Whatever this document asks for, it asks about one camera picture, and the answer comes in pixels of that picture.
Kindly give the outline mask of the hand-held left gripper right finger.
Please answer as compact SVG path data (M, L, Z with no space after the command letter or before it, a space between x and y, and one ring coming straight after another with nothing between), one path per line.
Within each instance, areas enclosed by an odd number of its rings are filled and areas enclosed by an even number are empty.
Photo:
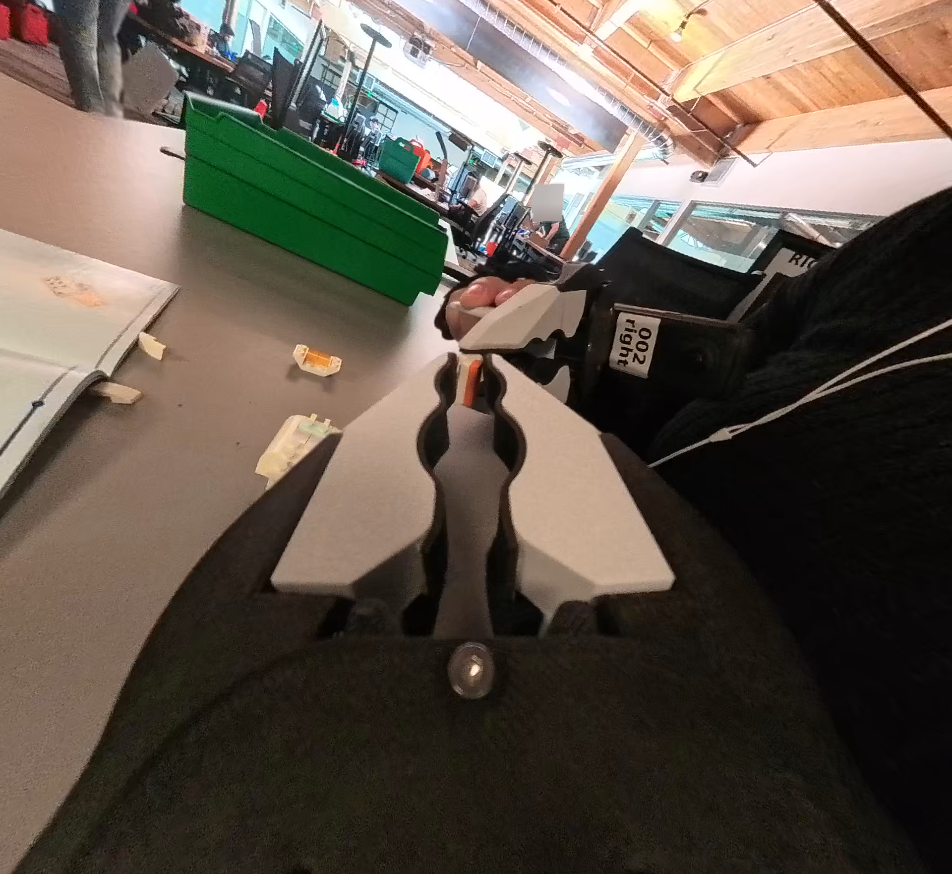
M499 356L482 364L505 463L485 564L495 632L540 632L570 603L660 593L675 574L601 433Z

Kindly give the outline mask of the white lego body assembly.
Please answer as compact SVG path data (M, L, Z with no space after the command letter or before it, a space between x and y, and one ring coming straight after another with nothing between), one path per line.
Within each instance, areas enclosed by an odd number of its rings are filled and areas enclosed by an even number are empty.
M330 419L319 419L316 414L292 415L259 457L255 474L266 481L269 490L325 439L340 434L342 430Z

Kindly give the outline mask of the person's black sweater torso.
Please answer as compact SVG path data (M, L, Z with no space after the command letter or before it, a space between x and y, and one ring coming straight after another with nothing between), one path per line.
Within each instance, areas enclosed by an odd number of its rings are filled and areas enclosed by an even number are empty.
M729 426L865 443L950 439L951 190L879 221L783 285Z

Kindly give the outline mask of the white and orange lego assembly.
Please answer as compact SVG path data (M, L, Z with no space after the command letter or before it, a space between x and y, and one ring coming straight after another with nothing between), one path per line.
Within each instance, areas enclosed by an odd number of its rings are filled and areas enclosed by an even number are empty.
M296 344L292 351L292 359L296 367L307 374L328 378L339 373L342 359L305 344Z

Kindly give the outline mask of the person's right hand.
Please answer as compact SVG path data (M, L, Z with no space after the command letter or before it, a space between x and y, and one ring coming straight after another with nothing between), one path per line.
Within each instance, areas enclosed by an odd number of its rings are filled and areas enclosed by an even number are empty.
M485 317L488 310L498 308L517 292L534 284L531 279L507 282L487 276L449 293L441 313L444 338L458 342Z

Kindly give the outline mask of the green bin near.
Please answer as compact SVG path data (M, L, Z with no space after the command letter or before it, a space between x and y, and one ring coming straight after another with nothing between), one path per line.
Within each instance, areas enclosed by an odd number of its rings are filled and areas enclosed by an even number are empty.
M254 111L184 95L184 204L404 306L441 284L437 213Z

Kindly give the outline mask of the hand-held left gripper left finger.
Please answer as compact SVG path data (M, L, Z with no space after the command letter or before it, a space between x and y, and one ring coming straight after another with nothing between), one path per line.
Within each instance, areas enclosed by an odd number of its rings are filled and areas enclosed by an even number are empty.
M274 590L394 613L439 600L446 511L435 465L448 450L457 355L415 372L349 423L271 574Z

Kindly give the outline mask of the open instruction booklet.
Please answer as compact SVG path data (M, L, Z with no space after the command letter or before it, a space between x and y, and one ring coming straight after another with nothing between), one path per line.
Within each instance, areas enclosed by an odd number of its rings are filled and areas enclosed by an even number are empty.
M1 494L90 386L111 380L179 287L1 232Z

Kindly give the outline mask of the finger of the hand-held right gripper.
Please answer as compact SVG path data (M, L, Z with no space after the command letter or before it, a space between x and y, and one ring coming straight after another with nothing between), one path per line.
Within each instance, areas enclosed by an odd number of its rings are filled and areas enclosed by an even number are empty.
M517 353L517 368L562 404L568 404L572 370L560 350L562 340L533 342Z
M575 293L527 285L489 309L459 342L463 352L516 352L553 337L575 335Z

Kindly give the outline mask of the green storage tote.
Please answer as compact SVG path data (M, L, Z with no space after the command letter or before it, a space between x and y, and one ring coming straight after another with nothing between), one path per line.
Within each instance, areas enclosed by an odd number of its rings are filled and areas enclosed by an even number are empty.
M421 168L428 166L431 153L422 142L387 136L376 160L378 172L407 185Z

